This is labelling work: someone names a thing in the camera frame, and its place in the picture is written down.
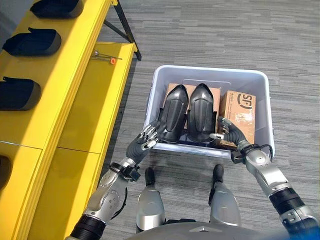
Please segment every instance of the gray carpet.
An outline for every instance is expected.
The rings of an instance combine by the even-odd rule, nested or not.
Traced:
[[[133,61],[102,173],[120,161],[142,129],[153,73],[164,64],[250,69],[269,78],[276,155],[304,202],[319,215],[319,1],[318,0],[122,0],[141,50]],[[107,19],[120,27],[114,9]],[[100,41],[122,41],[103,27]],[[209,221],[212,170],[223,164],[236,196],[242,225],[282,229],[279,216],[246,167],[231,160],[153,150],[141,178],[128,186],[126,208],[103,239],[136,232],[136,205],[144,171],[155,169],[167,219]]]

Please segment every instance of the sf logo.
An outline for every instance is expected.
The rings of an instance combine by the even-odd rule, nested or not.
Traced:
[[[252,109],[252,96],[238,94],[238,104],[244,109]]]

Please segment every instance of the robot leg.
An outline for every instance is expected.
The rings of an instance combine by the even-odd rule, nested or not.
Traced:
[[[224,169],[216,165],[213,170],[213,188],[210,192],[210,222],[241,226],[241,217],[237,200],[232,192],[222,183]]]
[[[150,167],[145,170],[145,185],[138,199],[137,233],[163,225],[166,221],[164,204],[155,189],[155,175]]]

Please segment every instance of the cardboard box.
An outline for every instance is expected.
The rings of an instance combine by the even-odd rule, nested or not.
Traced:
[[[165,105],[165,102],[166,102],[166,98],[167,98],[167,95],[170,93],[170,91],[172,89],[174,89],[177,85],[177,83],[169,83],[169,86],[166,90],[166,94],[165,94],[165,98],[164,98],[164,101],[163,101],[163,106]],[[196,89],[197,86],[194,86],[194,85],[187,85],[187,84],[184,84],[185,88],[186,88],[186,91],[188,93],[188,97],[189,97],[189,100],[190,100],[190,97],[191,97],[191,94],[193,93],[193,91]],[[215,122],[217,123],[217,119],[218,119],[218,113],[219,113],[219,105],[220,105],[220,88],[213,88],[213,87],[209,87],[212,95],[213,95],[213,112],[216,112],[216,120]],[[187,111],[190,109],[190,102],[188,104],[188,107],[187,107]],[[215,125],[215,132],[217,132],[218,130],[218,125],[216,124]]]
[[[228,118],[245,135],[249,143],[255,143],[256,96],[243,92],[227,91],[221,98],[219,116]],[[223,133],[218,126],[218,133]],[[221,140],[224,147],[235,148],[232,142]]]

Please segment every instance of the white wall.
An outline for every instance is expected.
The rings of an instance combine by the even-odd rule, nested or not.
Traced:
[[[10,38],[34,0],[0,0],[0,47]]]

